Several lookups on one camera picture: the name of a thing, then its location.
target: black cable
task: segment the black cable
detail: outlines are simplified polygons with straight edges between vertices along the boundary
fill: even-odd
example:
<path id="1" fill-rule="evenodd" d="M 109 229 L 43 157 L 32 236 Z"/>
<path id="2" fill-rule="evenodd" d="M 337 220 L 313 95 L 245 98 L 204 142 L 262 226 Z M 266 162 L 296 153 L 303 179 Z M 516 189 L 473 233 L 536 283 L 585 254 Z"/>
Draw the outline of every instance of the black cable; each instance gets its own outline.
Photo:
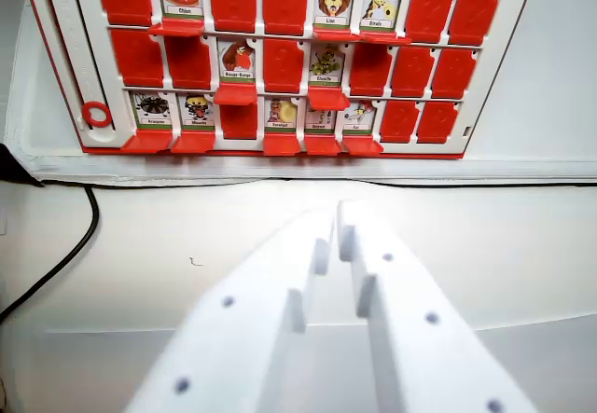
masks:
<path id="1" fill-rule="evenodd" d="M 16 309 L 18 309 L 22 304 L 24 304 L 29 298 L 31 298 L 35 292 L 41 289 L 47 282 L 49 282 L 54 276 L 56 276 L 66 265 L 73 260 L 73 258 L 80 252 L 85 244 L 90 241 L 91 236 L 97 229 L 98 224 L 100 223 L 100 207 L 97 204 L 97 200 L 95 199 L 95 195 L 93 195 L 93 191 L 91 190 L 90 186 L 84 186 L 85 193 L 87 194 L 88 199 L 90 200 L 91 205 L 91 225 L 88 228 L 85 236 L 81 238 L 75 248 L 70 251 L 68 255 L 66 255 L 62 261 L 60 261 L 56 267 L 46 273 L 38 282 L 36 282 L 27 292 L 25 292 L 19 299 L 17 299 L 14 303 L 8 306 L 5 310 L 0 313 L 0 325 L 5 321 L 8 316 Z"/>

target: screw hole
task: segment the screw hole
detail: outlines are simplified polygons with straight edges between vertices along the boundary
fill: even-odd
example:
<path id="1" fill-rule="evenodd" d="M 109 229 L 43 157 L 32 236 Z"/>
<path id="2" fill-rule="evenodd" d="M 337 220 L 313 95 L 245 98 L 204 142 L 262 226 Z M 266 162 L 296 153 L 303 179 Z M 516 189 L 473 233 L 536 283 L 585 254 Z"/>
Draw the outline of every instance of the screw hole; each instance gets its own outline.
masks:
<path id="1" fill-rule="evenodd" d="M 439 323 L 439 316 L 435 312 L 429 312 L 425 315 L 425 319 L 430 324 L 438 324 Z"/>
<path id="2" fill-rule="evenodd" d="M 502 403 L 497 399 L 493 399 L 487 403 L 487 409 L 492 413 L 502 413 L 504 409 L 502 408 Z"/>
<path id="3" fill-rule="evenodd" d="M 234 304 L 234 298 L 232 296 L 225 296 L 222 299 L 222 306 L 224 306 L 225 308 L 229 308 L 233 304 Z"/>
<path id="4" fill-rule="evenodd" d="M 174 386 L 174 390 L 178 393 L 178 394 L 182 394 L 183 392 L 185 392 L 186 390 L 188 390 L 188 387 L 190 386 L 190 382 L 188 381 L 187 378 L 181 378 L 176 382 L 176 385 Z"/>

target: white plastic frame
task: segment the white plastic frame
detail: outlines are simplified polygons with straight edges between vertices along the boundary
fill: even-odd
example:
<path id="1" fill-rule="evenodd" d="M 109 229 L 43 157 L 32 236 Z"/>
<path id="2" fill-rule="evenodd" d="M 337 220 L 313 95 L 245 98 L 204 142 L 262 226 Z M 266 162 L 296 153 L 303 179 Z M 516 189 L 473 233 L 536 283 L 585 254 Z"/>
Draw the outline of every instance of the white plastic frame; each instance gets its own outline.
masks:
<path id="1" fill-rule="evenodd" d="M 367 321 L 372 409 L 535 413 L 423 264 L 373 209 L 342 202 L 336 219 L 326 212 L 306 213 L 262 243 L 199 300 L 125 413 L 286 411 L 282 380 L 296 383 L 286 365 L 288 354 L 310 332 L 313 280 L 325 277 L 334 257 L 351 267 L 354 311 Z M 350 325 L 334 327 L 350 334 Z M 316 344 L 313 350 L 319 351 Z M 335 387 L 329 395 L 343 396 Z M 324 411 L 317 407 L 312 411 Z"/>
<path id="2" fill-rule="evenodd" d="M 457 0 L 452 0 L 451 12 L 455 7 Z M 44 36 L 49 45 L 49 50 L 52 55 L 53 63 L 56 67 L 57 74 L 61 80 L 64 95 L 69 106 L 69 110 L 72 113 L 73 119 L 77 126 L 77 133 L 81 140 L 81 143 L 87 147 L 121 147 L 123 146 L 135 132 L 135 125 L 132 119 L 132 113 L 128 101 L 125 100 L 123 95 L 123 87 L 120 84 L 120 77 L 118 74 L 118 68 L 114 60 L 108 60 L 107 58 L 114 57 L 109 32 L 107 28 L 109 24 L 107 22 L 106 14 L 103 12 L 102 4 L 100 0 L 78 0 L 80 9 L 85 17 L 85 26 L 89 36 L 90 43 L 88 44 L 88 51 L 84 50 L 87 42 L 87 38 L 80 38 L 78 46 L 81 48 L 80 57 L 77 55 L 69 54 L 66 49 L 73 51 L 73 42 L 64 41 L 62 44 L 61 37 L 64 37 L 59 26 L 56 26 L 53 21 L 52 11 L 55 11 L 57 18 L 61 19 L 65 13 L 76 14 L 74 11 L 74 4 L 76 0 L 62 0 L 63 4 L 52 6 L 49 0 L 33 0 L 35 9 L 39 17 L 41 27 L 44 32 Z M 208 34 L 208 42 L 213 38 L 210 34 L 230 34 L 237 35 L 236 33 L 216 33 L 214 30 L 214 22 L 211 14 L 211 2 L 210 0 L 202 0 L 204 7 L 204 22 L 205 30 Z M 305 47 L 305 55 L 308 57 L 309 42 L 305 42 L 306 39 L 312 34 L 310 23 L 312 23 L 312 4 L 313 0 L 307 0 L 307 14 L 306 14 L 306 27 L 303 37 L 292 37 L 285 35 L 272 35 L 276 38 L 296 38 L 297 40 L 303 40 Z M 398 11 L 398 19 L 396 22 L 396 31 L 398 34 L 402 34 L 404 30 L 404 21 L 401 17 L 406 18 L 406 10 L 408 9 L 408 3 L 410 0 L 402 0 Z M 409 143 L 407 145 L 396 145 L 396 144 L 384 144 L 384 153 L 398 153 L 398 154 L 461 154 L 464 152 L 472 128 L 479 116 L 480 109 L 487 96 L 489 88 L 493 82 L 496 70 L 499 66 L 501 58 L 506 50 L 507 42 L 512 34 L 512 30 L 516 24 L 516 20 L 520 14 L 522 4 L 524 0 L 500 0 L 500 3 L 496 9 L 493 17 L 493 23 L 490 31 L 486 35 L 482 44 L 481 53 L 477 55 L 477 66 L 472 78 L 472 81 L 465 93 L 465 97 L 460 103 L 460 115 L 456 119 L 452 134 L 449 136 L 448 141 L 443 145 L 427 145 L 418 143 Z M 360 20 L 360 10 L 362 8 L 363 0 L 354 0 L 352 16 L 351 16 L 351 31 L 358 32 L 358 22 Z M 160 0 L 151 0 L 153 7 L 152 22 L 158 23 L 161 21 L 161 4 Z M 446 46 L 448 42 L 447 30 L 451 22 L 451 15 L 446 21 L 444 30 L 441 35 L 441 40 L 438 44 L 431 46 L 442 47 Z M 78 34 L 75 33 L 76 37 L 81 37 L 80 23 L 78 24 Z M 257 0 L 257 20 L 256 20 L 256 32 L 253 36 L 260 38 L 263 36 L 263 19 L 261 12 L 261 0 Z M 451 48 L 462 48 L 458 46 L 450 46 Z M 79 89 L 77 81 L 80 79 L 81 70 L 89 70 L 89 58 L 90 51 L 92 51 L 92 57 L 95 58 L 97 65 L 98 80 L 101 82 L 100 87 L 104 91 L 106 101 L 110 106 L 112 112 L 114 129 L 111 127 L 103 129 L 91 129 L 82 120 L 80 116 L 80 108 L 84 102 L 87 102 L 85 91 L 81 91 L 79 96 Z M 396 56 L 396 48 L 393 51 L 393 57 Z M 350 91 L 347 86 L 347 79 L 350 73 L 350 61 L 352 58 L 347 56 L 345 63 L 345 72 L 342 80 L 342 87 L 347 96 L 350 96 Z M 259 67 L 259 60 L 256 62 L 256 74 L 259 73 L 257 68 Z M 214 59 L 212 58 L 212 70 L 217 69 L 214 66 Z M 93 80 L 93 74 L 89 74 L 88 78 Z M 306 93 L 306 86 L 301 83 L 300 95 Z M 162 91 L 171 90 L 168 84 L 168 75 L 165 74 L 164 86 Z M 91 83 L 92 87 L 95 87 L 95 91 L 91 94 L 97 94 L 98 86 Z M 210 91 L 214 91 L 217 88 L 217 76 L 212 79 Z M 259 94 L 263 92 L 263 81 L 262 79 L 257 81 L 257 89 Z M 175 91 L 184 91 L 185 89 L 175 89 Z M 384 94 L 381 98 L 370 98 L 370 99 L 387 99 L 389 91 L 389 85 L 386 85 Z M 423 99 L 428 98 L 429 89 L 425 91 Z M 259 131 L 257 132 L 257 138 L 262 138 L 262 126 L 263 117 L 259 118 Z M 249 145 L 245 140 L 238 146 L 243 145 L 243 149 L 240 150 L 260 150 L 257 144 Z M 216 149 L 225 148 L 230 150 L 228 146 L 223 143 L 216 142 Z"/>

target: red plastic ring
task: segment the red plastic ring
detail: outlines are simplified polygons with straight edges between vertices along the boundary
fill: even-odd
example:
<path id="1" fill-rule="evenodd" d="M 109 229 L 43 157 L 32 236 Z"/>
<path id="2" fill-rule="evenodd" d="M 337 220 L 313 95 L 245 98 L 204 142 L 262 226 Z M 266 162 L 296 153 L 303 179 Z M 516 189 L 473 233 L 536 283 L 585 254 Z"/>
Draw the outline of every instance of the red plastic ring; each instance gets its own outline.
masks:
<path id="1" fill-rule="evenodd" d="M 93 119 L 93 117 L 91 117 L 92 108 L 102 110 L 105 113 L 105 119 L 103 121 Z M 98 103 L 97 101 L 84 103 L 81 112 L 83 114 L 83 119 L 85 119 L 93 127 L 107 127 L 112 124 L 112 114 L 110 113 L 110 109 L 106 107 L 104 103 Z"/>

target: white table surface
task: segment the white table surface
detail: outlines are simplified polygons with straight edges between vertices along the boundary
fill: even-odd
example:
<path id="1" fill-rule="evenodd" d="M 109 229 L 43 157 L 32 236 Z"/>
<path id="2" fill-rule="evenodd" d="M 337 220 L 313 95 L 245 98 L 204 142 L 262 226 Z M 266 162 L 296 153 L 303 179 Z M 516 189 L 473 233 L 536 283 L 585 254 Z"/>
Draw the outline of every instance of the white table surface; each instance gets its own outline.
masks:
<path id="1" fill-rule="evenodd" d="M 201 293 L 276 228 L 342 199 L 371 202 L 544 411 L 597 402 L 586 389 L 597 380 L 597 356 L 587 354 L 597 333 L 597 188 L 262 181 L 94 191 L 102 222 L 90 247 L 3 328 L 0 374 L 15 411 L 118 411 Z M 90 206 L 80 187 L 6 183 L 0 204 L 5 307 L 79 240 Z M 336 262 L 310 323 L 358 324 L 350 301 L 350 274 Z M 60 394 L 73 384 L 76 393 Z"/>

